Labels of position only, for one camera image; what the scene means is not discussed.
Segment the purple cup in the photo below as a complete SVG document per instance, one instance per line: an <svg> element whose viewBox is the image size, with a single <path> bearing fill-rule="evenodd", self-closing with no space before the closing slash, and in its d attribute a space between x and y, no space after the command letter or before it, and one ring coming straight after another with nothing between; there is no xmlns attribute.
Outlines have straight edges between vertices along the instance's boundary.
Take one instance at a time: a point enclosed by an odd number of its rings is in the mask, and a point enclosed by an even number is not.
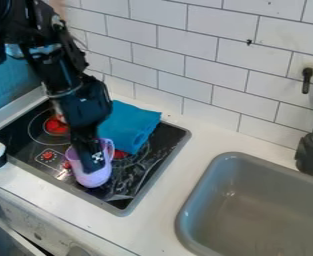
<svg viewBox="0 0 313 256"><path fill-rule="evenodd" d="M112 173L111 162L115 151L113 141L110 139L100 139L100 142L105 157L105 166L90 174L84 173L83 166L73 146L70 146L66 151L66 158L72 166L72 171L77 182L86 188L100 187L108 181Z"/></svg>

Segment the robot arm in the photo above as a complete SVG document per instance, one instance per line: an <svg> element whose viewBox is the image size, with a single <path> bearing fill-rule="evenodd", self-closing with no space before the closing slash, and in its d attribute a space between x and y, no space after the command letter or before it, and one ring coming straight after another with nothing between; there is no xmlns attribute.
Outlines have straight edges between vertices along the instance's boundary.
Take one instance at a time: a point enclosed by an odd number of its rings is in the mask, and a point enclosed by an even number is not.
<svg viewBox="0 0 313 256"><path fill-rule="evenodd" d="M85 54L66 23L41 0L0 0L0 64L6 60L5 44L19 45L62 112L84 171L101 169L105 160L98 157L103 153L97 126L111 114L112 102L106 85L83 73L88 66Z"/></svg>

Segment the gray sink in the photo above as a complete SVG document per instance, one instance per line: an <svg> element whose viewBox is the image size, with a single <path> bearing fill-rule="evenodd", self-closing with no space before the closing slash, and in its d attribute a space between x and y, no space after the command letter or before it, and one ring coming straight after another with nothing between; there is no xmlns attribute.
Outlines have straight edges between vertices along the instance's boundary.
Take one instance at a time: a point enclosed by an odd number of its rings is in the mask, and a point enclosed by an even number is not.
<svg viewBox="0 0 313 256"><path fill-rule="evenodd" d="M202 256L313 256L313 177L242 153L218 156L176 219Z"/></svg>

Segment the white countertop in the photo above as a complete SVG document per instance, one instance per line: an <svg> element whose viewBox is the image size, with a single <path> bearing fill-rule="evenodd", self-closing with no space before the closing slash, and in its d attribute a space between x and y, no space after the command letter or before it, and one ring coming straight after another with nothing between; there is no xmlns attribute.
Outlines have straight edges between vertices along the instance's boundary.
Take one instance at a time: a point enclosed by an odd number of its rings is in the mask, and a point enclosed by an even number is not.
<svg viewBox="0 0 313 256"><path fill-rule="evenodd" d="M129 98L116 95L113 98L164 111ZM0 126L43 99L37 89L4 107L0 110ZM116 217L10 163L0 169L0 187L137 254L189 256L193 254L181 245L175 235L176 214L214 157L239 151L294 168L293 150L166 111L162 119L188 129L192 137L127 217Z"/></svg>

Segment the blue cloth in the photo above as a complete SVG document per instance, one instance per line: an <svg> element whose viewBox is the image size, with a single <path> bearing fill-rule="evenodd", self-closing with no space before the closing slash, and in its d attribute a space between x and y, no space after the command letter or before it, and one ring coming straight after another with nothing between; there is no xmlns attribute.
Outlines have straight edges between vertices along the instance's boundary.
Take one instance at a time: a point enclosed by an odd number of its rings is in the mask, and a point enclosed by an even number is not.
<svg viewBox="0 0 313 256"><path fill-rule="evenodd" d="M99 136L113 140L116 149L136 154L161 120L161 113L113 101L111 116L100 125Z"/></svg>

